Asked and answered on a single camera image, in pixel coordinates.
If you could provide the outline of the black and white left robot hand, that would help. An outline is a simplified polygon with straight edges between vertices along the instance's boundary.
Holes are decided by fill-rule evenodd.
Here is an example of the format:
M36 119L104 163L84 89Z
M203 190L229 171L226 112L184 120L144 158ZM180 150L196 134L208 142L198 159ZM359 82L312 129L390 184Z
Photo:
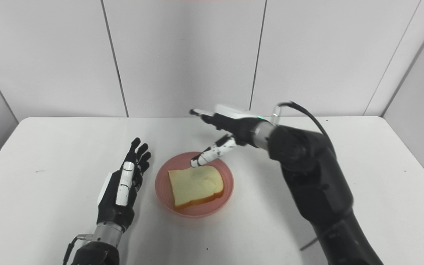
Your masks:
M148 144L136 137L131 142L121 167L106 180L98 203L97 224L113 223L124 233L133 223L134 204L148 170L151 153Z

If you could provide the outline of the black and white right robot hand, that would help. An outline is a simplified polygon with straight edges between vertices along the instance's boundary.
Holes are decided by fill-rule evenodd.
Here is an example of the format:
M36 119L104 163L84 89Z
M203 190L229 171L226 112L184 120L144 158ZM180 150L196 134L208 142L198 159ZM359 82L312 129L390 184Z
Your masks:
M212 112L193 108L189 113L200 117L202 121L214 126L215 129L226 132L214 144L190 160L190 166L193 168L204 166L220 158L236 146L256 146L255 131L259 124L268 123L262 117L221 104L217 104Z

